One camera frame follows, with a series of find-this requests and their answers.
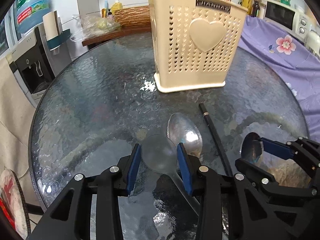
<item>black chopstick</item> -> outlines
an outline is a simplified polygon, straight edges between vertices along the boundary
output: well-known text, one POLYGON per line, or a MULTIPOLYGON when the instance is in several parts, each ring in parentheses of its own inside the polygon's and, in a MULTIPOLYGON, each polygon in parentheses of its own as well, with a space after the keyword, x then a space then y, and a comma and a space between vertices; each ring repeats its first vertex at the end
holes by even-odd
POLYGON ((217 130, 211 120, 211 117, 209 116, 209 113, 207 111, 207 109, 205 108, 205 105, 204 103, 200 103, 199 104, 199 108, 202 112, 202 115, 204 117, 204 120, 210 130, 210 133, 212 135, 212 138, 213 138, 213 141, 214 143, 216 144, 216 147, 217 147, 217 150, 218 150, 218 153, 219 153, 219 156, 221 158, 221 161, 222 161, 222 164, 223 164, 223 167, 226 171, 226 174, 227 176, 230 176, 232 177, 233 174, 232 174, 232 170, 231 170, 231 166, 230 166, 230 162, 229 162, 229 159, 227 157, 227 154, 226 154, 226 151, 222 145, 222 142, 221 142, 221 139, 220 139, 220 136, 218 135, 217 133, 217 130))

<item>purple cloth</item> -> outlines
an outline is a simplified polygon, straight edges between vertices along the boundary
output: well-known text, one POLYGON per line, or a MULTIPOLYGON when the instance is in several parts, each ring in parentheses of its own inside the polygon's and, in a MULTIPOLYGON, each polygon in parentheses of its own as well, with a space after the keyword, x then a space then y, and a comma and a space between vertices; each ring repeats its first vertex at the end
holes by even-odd
POLYGON ((287 83, 305 115, 310 139, 320 142, 320 61, 295 39, 296 48, 292 46, 295 50, 290 55, 280 53, 276 40, 286 35, 277 26, 248 16, 238 46, 261 59, 287 83))

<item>red label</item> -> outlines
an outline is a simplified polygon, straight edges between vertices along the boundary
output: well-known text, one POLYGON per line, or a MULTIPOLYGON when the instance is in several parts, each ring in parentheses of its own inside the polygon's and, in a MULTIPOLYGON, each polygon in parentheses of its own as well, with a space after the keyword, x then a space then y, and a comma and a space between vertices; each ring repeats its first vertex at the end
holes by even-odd
POLYGON ((28 7, 27 9, 25 9, 23 12, 21 12, 18 17, 18 24, 20 24, 25 18, 27 18, 30 14, 32 13, 32 9, 31 7, 28 7))

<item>blue bottle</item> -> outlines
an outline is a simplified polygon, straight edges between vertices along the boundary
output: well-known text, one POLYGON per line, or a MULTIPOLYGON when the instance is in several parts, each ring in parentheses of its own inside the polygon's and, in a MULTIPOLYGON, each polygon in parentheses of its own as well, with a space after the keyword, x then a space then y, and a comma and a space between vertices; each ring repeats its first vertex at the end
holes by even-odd
POLYGON ((16 0, 16 5, 16 23, 20 33, 26 33, 43 22, 42 16, 50 12, 48 0, 16 0))

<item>heart emblem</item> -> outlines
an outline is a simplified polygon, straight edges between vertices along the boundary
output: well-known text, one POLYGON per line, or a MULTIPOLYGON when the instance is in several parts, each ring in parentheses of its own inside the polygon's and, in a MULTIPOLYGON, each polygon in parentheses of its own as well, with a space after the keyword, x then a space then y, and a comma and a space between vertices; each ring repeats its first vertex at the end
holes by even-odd
POLYGON ((226 29, 220 21, 208 22, 197 18, 190 23, 189 35, 199 50, 207 52, 220 43, 226 35, 226 29))

